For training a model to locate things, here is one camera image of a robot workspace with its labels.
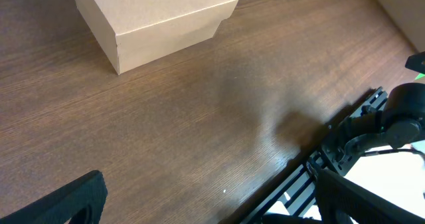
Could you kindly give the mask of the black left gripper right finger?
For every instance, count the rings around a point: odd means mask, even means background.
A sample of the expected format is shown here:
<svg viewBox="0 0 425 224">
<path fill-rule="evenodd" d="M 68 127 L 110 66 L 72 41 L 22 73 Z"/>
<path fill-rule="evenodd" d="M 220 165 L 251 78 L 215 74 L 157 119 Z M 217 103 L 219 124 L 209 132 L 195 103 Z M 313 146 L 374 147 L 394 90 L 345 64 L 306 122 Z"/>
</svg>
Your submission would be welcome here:
<svg viewBox="0 0 425 224">
<path fill-rule="evenodd" d="M 424 224 L 424 219 L 340 175 L 317 171 L 315 200 L 323 223 Z"/>
</svg>

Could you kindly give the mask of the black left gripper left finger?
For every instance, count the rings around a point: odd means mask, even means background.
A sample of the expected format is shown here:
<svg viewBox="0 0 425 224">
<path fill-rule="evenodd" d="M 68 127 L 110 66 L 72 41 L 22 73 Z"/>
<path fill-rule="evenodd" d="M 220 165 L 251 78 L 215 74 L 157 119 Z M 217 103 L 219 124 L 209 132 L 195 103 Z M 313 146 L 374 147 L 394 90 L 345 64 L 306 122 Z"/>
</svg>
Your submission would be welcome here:
<svg viewBox="0 0 425 224">
<path fill-rule="evenodd" d="M 108 190 L 92 170 L 26 207 L 1 218 L 7 223 L 99 223 Z"/>
</svg>

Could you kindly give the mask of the brown cardboard box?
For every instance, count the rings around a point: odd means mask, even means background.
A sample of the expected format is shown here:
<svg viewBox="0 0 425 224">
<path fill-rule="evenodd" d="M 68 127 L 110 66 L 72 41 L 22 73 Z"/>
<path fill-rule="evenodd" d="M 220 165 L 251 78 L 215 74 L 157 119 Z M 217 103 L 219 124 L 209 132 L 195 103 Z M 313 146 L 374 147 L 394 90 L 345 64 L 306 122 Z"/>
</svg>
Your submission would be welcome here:
<svg viewBox="0 0 425 224">
<path fill-rule="evenodd" d="M 117 74 L 210 39 L 238 0 L 75 0 Z"/>
</svg>

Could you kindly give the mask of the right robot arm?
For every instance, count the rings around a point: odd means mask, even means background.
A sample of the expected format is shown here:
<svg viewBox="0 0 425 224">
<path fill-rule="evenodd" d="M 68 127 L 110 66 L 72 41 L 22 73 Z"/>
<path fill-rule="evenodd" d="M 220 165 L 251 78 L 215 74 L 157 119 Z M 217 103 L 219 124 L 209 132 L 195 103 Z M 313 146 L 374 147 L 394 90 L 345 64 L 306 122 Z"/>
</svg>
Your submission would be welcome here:
<svg viewBox="0 0 425 224">
<path fill-rule="evenodd" d="M 424 140 L 424 84 L 409 82 L 390 93 L 376 89 L 352 115 L 331 129 L 319 148 L 325 167 L 346 175 L 371 149 L 399 150 Z"/>
</svg>

